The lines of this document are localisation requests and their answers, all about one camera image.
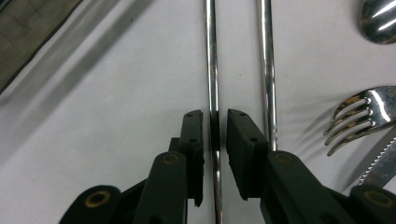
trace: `metal rod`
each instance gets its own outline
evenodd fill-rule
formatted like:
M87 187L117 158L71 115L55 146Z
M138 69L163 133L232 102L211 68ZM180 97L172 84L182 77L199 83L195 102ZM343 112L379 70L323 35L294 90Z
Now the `metal rod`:
M276 89L272 35L271 0L258 0L262 52L265 132L270 150L277 151Z
M206 53L207 73L209 81L210 110L210 150L212 154L213 185L215 194L216 223L222 224L221 195L221 162L220 162L220 132L219 132L219 81L218 56L216 43L215 1L205 0L206 19Z

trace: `black plastic part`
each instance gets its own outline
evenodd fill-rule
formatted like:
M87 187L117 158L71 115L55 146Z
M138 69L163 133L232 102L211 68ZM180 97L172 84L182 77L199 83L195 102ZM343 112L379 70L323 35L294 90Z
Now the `black plastic part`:
M270 151L265 164L265 178L276 195L277 202L286 215L286 223L355 223L352 217L309 172L300 159L285 151ZM262 203L267 210L272 206L274 195L263 195ZM279 217L271 217L277 223Z
M349 199L359 223L396 223L396 196L389 191L370 185L357 186Z
M186 157L179 152L165 152L155 158L133 224L186 223L186 169Z
M168 151L178 151L178 143L180 142L180 138L171 138L171 143L169 144Z
M112 186L96 186L82 192L69 207L61 224L114 223L120 191Z
M260 209L264 217L265 224L293 223L288 221L285 210L277 198L274 190L268 182L264 183L263 198L260 202Z
M201 110L194 110L184 115L178 139L178 151L187 158L189 199L194 199L195 206L199 206L203 200L205 162L203 113Z
M268 141L250 116L229 109L227 120L227 152L236 186L244 200L262 195L263 164Z
M137 204L139 203L143 188L146 185L146 180L147 179L141 181L133 187L125 190L121 194L119 209L115 217L115 223L132 223L132 220L134 220L134 214L136 212Z

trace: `white surface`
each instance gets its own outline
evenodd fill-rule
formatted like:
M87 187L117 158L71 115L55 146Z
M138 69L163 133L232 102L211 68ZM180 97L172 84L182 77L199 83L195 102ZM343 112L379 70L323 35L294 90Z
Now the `white surface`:
M3 96L0 223L56 223L85 189L128 189L194 109L205 113L205 188L201 207L189 202L189 223L214 223L204 2L142 2L84 1ZM396 84L396 45L362 37L360 3L273 1L279 148L340 192L356 183L361 160L387 131L329 158L322 132L332 110L358 91ZM255 4L216 4L223 143L228 108L262 129ZM259 200L240 199L225 148L222 167L225 223L263 223ZM395 181L386 188L395 193Z

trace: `bolt hole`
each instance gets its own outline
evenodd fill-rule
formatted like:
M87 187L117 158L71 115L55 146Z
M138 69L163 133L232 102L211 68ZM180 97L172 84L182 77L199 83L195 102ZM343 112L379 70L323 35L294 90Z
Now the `bolt hole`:
M85 205L89 208L102 206L110 200L110 193L107 190L99 190L91 194L85 200Z
M282 163L293 163L293 158L288 154L278 153L275 158Z
M178 156L177 155L173 155L173 154L169 154L163 157L163 163L165 164L173 164L178 162Z
M375 190L364 192L364 197L371 203L380 207L391 208L393 206L393 200L391 198Z

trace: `silverware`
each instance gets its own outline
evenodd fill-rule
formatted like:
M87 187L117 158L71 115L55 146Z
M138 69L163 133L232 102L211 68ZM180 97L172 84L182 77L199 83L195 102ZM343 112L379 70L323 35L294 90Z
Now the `silverware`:
M377 44L396 41L396 0L364 0L361 7L361 31Z
M383 188L396 175L396 137L377 156L361 177L359 185L376 185Z
M259 28L262 54L262 81L264 87L265 133L270 150L277 150L276 89L272 36L271 0L259 0Z
M216 223L223 222L219 132L218 53L215 1L205 1L207 73L209 78L210 150L212 154Z
M381 86L361 91L341 103L332 115L332 122L324 134L333 131L326 140L329 145L337 136L345 133L328 152L331 156L348 142L366 134L388 128L396 123L396 87Z

